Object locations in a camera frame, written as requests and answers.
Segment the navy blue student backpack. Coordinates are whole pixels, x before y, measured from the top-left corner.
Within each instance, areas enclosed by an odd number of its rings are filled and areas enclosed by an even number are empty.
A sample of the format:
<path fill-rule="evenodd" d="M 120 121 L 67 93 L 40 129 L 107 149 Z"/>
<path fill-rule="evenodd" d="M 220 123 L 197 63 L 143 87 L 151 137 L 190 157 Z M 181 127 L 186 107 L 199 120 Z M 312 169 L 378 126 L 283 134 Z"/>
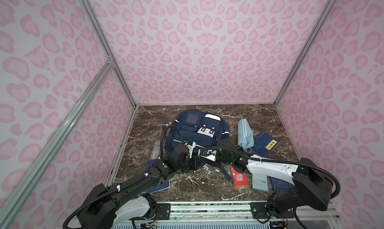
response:
<path fill-rule="evenodd" d="M 230 126 L 222 117 L 199 110 L 186 110 L 174 119 L 172 126 L 165 140 L 166 155 L 171 155 L 178 145 L 188 141 L 193 144 L 190 152 L 192 169 L 198 170 L 206 164 L 224 169 L 221 163 L 198 155 L 201 149 L 215 147 L 219 141 L 229 138 Z"/>

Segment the blue book yellow label back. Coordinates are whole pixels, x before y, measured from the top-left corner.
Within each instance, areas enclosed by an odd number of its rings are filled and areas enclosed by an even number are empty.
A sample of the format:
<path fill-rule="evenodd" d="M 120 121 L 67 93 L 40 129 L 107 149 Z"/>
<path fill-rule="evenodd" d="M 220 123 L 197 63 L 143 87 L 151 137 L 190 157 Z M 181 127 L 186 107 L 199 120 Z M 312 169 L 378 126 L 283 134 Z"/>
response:
<path fill-rule="evenodd" d="M 280 140 L 263 131 L 254 139 L 252 151 L 258 156 L 266 158 L 279 143 Z"/>

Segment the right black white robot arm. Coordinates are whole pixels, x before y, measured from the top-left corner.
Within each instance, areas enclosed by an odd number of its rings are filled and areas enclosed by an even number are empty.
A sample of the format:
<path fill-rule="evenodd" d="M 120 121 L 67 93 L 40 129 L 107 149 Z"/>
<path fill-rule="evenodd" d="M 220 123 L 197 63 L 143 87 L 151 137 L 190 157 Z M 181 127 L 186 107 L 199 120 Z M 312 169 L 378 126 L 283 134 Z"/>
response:
<path fill-rule="evenodd" d="M 270 217 L 276 218 L 302 206 L 326 211 L 330 200 L 341 191 L 340 182 L 334 175 L 307 158 L 299 161 L 267 159 L 244 152 L 228 140 L 200 149 L 198 155 L 214 163 L 230 165 L 240 174 L 262 174 L 293 185 L 293 189 L 275 191 L 268 197 L 263 212 Z"/>

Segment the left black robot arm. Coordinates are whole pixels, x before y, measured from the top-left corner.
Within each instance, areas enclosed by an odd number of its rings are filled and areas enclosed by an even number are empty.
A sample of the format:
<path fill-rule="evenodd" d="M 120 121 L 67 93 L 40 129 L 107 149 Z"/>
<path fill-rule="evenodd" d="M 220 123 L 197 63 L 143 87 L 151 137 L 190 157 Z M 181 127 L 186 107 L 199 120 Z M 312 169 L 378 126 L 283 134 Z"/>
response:
<path fill-rule="evenodd" d="M 117 218 L 116 212 L 124 204 L 139 194 L 156 187 L 173 178 L 178 172 L 187 169 L 191 154 L 187 145 L 192 145 L 192 132 L 183 132 L 175 126 L 169 126 L 180 138 L 181 144 L 166 156 L 127 181 L 114 186 L 105 187 L 100 184 L 89 194 L 84 203 L 71 213 L 63 223 L 64 229 L 69 229 L 69 223 L 75 217 L 82 229 L 110 229 Z"/>

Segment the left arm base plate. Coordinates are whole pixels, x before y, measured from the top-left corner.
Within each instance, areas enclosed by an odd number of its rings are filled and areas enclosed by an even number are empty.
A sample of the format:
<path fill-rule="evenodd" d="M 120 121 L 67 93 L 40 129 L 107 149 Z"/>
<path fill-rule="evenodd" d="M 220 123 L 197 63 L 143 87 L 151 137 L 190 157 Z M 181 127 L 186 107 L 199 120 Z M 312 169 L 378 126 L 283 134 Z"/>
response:
<path fill-rule="evenodd" d="M 154 220 L 169 220 L 171 213 L 171 204 L 160 203 L 151 206 L 149 211 L 142 217 L 135 217 L 135 221 L 154 221 Z"/>

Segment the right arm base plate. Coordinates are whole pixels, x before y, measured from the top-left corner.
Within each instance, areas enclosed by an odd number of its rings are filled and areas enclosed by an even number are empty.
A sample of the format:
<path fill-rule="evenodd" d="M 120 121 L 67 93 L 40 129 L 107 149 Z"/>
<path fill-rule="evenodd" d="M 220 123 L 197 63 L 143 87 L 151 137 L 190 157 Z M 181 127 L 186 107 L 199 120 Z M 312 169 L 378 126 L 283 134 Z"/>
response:
<path fill-rule="evenodd" d="M 250 209 L 253 219 L 259 219 L 260 221 L 265 221 L 268 218 L 271 219 L 294 219 L 294 214 L 292 209 L 285 211 L 284 213 L 275 212 L 269 210 L 266 206 L 267 202 L 251 202 Z"/>

